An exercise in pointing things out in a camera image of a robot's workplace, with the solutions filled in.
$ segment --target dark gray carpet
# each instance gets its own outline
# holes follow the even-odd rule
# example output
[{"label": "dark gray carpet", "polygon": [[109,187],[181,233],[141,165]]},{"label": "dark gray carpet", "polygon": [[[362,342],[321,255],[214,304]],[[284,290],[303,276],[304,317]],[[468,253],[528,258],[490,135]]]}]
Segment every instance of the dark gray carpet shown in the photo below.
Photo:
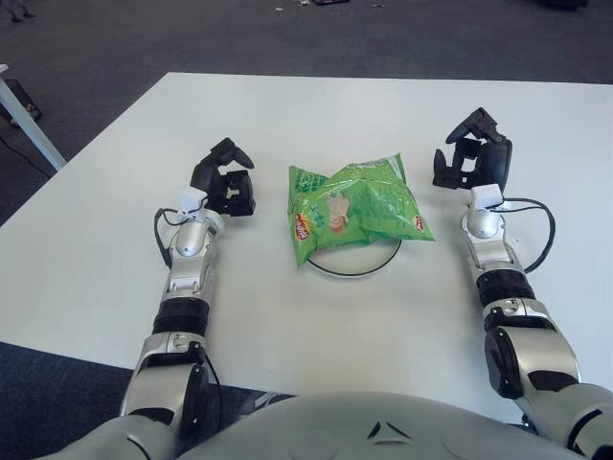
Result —
[{"label": "dark gray carpet", "polygon": [[[290,0],[29,5],[37,18],[21,24],[0,11],[0,60],[11,66],[5,78],[19,79],[43,110],[40,125],[68,159],[168,71],[613,82],[612,0],[568,12],[536,0],[352,0],[321,8]],[[1,120],[0,135],[53,172]],[[44,181],[0,146],[0,224]],[[0,344],[0,375],[2,458],[55,451],[113,417],[129,378],[126,370],[6,344]],[[248,394],[224,390],[224,423]],[[215,421],[206,429],[210,434]]]}]

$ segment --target white table leg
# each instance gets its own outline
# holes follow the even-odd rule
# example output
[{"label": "white table leg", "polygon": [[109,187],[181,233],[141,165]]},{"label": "white table leg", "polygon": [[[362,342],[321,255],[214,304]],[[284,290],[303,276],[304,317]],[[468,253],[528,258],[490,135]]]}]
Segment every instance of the white table leg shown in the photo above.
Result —
[{"label": "white table leg", "polygon": [[51,163],[56,171],[59,171],[65,164],[66,160],[59,154],[56,147],[51,143],[49,138],[38,127],[32,119],[28,111],[12,94],[11,89],[7,86],[2,77],[0,77],[0,104],[2,104],[12,115],[14,120],[19,124],[23,132],[34,142],[47,161]]}]

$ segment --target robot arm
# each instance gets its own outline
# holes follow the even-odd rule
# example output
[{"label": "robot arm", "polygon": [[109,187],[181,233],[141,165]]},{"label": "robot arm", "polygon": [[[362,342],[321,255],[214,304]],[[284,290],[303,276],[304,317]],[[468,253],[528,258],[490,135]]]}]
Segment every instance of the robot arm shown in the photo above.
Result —
[{"label": "robot arm", "polygon": [[[171,223],[178,231],[168,248],[160,247],[169,277],[121,408],[122,416],[161,422],[178,438],[197,435],[203,415],[209,381],[204,336],[213,301],[216,240],[224,228],[220,214],[250,216],[255,209],[247,171],[218,171],[232,161],[253,168],[251,159],[226,138],[194,168],[191,187],[180,197],[177,222]],[[230,191],[237,193],[228,197]],[[158,219],[167,211],[156,214],[156,236]]]},{"label": "robot arm", "polygon": [[[181,210],[161,209],[155,215],[156,240],[170,273],[120,417],[45,458],[166,460],[199,435],[209,382],[205,330],[216,243],[224,227],[221,214],[250,216],[255,209],[247,171],[218,171],[232,161],[253,168],[249,157],[226,138],[194,168],[191,187],[180,196]],[[157,233],[167,212],[177,214],[176,222],[169,222],[177,231],[168,248]]]},{"label": "robot arm", "polygon": [[[494,209],[504,201],[511,160],[511,142],[495,127],[479,108],[447,138],[458,142],[454,166],[445,165],[440,150],[434,162],[434,185],[470,189],[462,227],[483,306],[489,381],[500,396],[515,401],[541,436],[589,458],[611,458],[613,394],[580,383],[575,353],[536,300],[505,240],[505,220]],[[469,132],[486,142],[461,139]],[[465,157],[476,158],[474,172],[461,172]]]}]

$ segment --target black wire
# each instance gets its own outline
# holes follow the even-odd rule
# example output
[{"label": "black wire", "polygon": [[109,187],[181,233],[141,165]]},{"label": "black wire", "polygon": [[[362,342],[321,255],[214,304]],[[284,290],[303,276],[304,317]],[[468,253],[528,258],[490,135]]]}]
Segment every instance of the black wire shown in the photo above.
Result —
[{"label": "black wire", "polygon": [[400,246],[402,245],[402,240],[398,240],[398,245],[396,246],[396,249],[394,250],[394,252],[392,253],[392,255],[381,265],[376,266],[375,268],[372,268],[368,271],[362,271],[361,273],[341,273],[339,271],[333,271],[333,270],[328,270],[327,268],[323,268],[321,265],[316,264],[314,261],[312,261],[311,259],[306,259],[307,262],[309,262],[311,265],[319,268],[320,270],[322,270],[325,273],[328,273],[330,275],[336,275],[336,276],[347,276],[347,277],[352,277],[352,276],[364,276],[364,275],[370,275],[371,273],[375,273],[376,271],[380,270],[381,268],[383,268],[385,265],[387,265],[389,262],[392,261],[392,259],[396,256],[396,254],[398,253],[398,250],[400,249]]},{"label": "black wire", "polygon": [[0,136],[0,142],[2,142],[2,144],[4,144],[4,147],[6,147],[7,149],[9,149],[10,151],[12,151],[13,153],[16,153],[17,155],[19,155],[21,157],[22,160],[24,160],[26,163],[28,163],[30,166],[32,166],[35,170],[37,170],[39,173],[41,173],[42,175],[44,175],[45,177],[47,177],[48,179],[51,179],[51,176],[48,175],[46,172],[44,172],[43,170],[41,170],[37,165],[35,165],[32,160],[30,160],[30,158],[28,158],[26,155],[24,155],[22,152],[20,152],[18,149],[15,149],[13,147],[11,147],[9,144],[7,144],[7,141],[4,140],[4,137]]},{"label": "black wire", "polygon": [[528,267],[526,267],[526,269],[524,270],[526,273],[530,273],[531,271],[535,271],[543,262],[545,262],[545,259],[547,259],[547,255],[549,254],[549,251],[554,245],[554,238],[556,237],[556,218],[554,218],[554,215],[552,214],[552,212],[549,210],[549,208],[545,204],[535,199],[503,198],[503,202],[500,204],[497,204],[496,206],[500,206],[505,201],[531,203],[531,204],[534,204],[535,206],[527,206],[525,208],[519,208],[519,209],[490,209],[490,211],[494,213],[503,214],[503,213],[518,213],[520,211],[527,211],[529,209],[540,209],[542,211],[545,211],[545,213],[547,214],[547,218],[549,219],[549,238],[547,239],[547,243],[545,244],[543,252],[541,252],[540,256],[538,256],[538,258],[532,264],[528,265]]},{"label": "black wire", "polygon": [[219,377],[217,376],[217,372],[215,371],[215,367],[213,367],[213,363],[209,359],[209,356],[205,353],[204,357],[211,368],[211,372],[213,373],[213,378],[217,383],[217,394],[219,396],[219,418],[217,419],[217,432],[221,431],[221,418],[223,416],[223,399],[221,398],[221,383],[219,383]]},{"label": "black wire", "polygon": [[155,242],[157,242],[157,247],[160,249],[160,254],[162,254],[162,259],[164,259],[164,264],[166,264],[168,268],[171,268],[172,259],[170,258],[170,251],[162,243],[160,232],[157,229],[157,223],[160,221],[160,217],[165,216],[164,212],[165,210],[160,208],[155,213],[155,218],[153,218],[153,233],[155,234]]}]

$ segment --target debris on floor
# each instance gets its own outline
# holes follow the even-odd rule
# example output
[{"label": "debris on floor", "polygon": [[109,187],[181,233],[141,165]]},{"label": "debris on floor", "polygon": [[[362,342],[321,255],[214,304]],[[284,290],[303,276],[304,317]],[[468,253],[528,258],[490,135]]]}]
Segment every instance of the debris on floor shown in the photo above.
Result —
[{"label": "debris on floor", "polygon": [[350,1],[351,0],[313,0],[313,3],[322,7],[325,5],[332,5],[334,3],[348,3]]}]

